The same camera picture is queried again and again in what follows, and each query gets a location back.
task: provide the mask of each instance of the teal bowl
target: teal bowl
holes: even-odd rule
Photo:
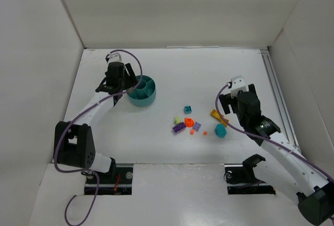
[[[146,107],[150,105],[156,98],[156,84],[151,77],[142,76],[142,80],[138,87],[128,93],[130,102],[137,107]]]

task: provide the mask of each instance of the orange-yellow brick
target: orange-yellow brick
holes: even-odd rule
[[[219,122],[221,122],[222,125],[224,125],[225,127],[227,126],[226,122],[224,122],[222,120],[222,118],[220,118],[217,110],[212,110],[210,114],[211,114],[211,116],[213,116],[214,118],[216,118]]]

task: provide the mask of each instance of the purple block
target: purple block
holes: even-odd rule
[[[175,127],[173,127],[173,131],[174,131],[174,133],[177,134],[177,133],[183,131],[185,128],[186,128],[186,125],[182,122],[182,123],[177,124]]]
[[[201,127],[202,125],[198,122],[195,122],[194,126],[193,126],[193,129],[196,130],[197,132],[199,131],[199,128]]]

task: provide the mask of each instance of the teal round object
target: teal round object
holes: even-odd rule
[[[131,93],[128,93],[130,102],[138,107],[146,107],[150,105],[155,100],[156,95],[156,83],[149,76],[142,76],[142,80],[138,87]]]
[[[221,123],[216,126],[214,132],[216,132],[216,135],[219,138],[224,138],[226,136],[226,134],[227,134],[226,128]]]

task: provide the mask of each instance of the red wire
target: red wire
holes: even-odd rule
[[[117,178],[117,182],[115,183],[115,186],[114,186],[114,191],[115,191],[114,195],[117,194],[118,185],[120,184],[120,181],[121,181],[121,175],[118,174],[116,178]]]

